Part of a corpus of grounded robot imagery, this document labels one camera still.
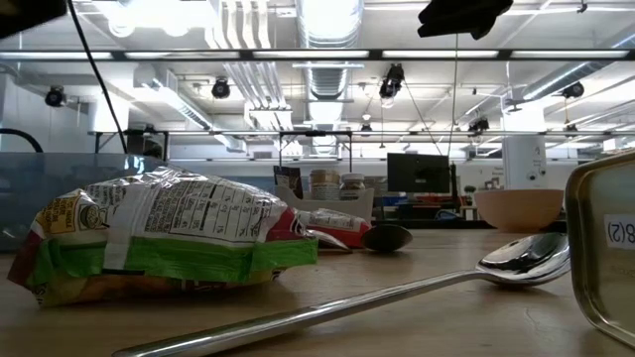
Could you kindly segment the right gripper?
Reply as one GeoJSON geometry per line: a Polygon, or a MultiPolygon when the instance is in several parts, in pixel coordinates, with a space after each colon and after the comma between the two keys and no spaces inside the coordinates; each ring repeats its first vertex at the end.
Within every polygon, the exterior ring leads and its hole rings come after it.
{"type": "Polygon", "coordinates": [[[420,38],[470,34],[474,40],[485,37],[513,0],[432,0],[418,19],[420,38]]]}

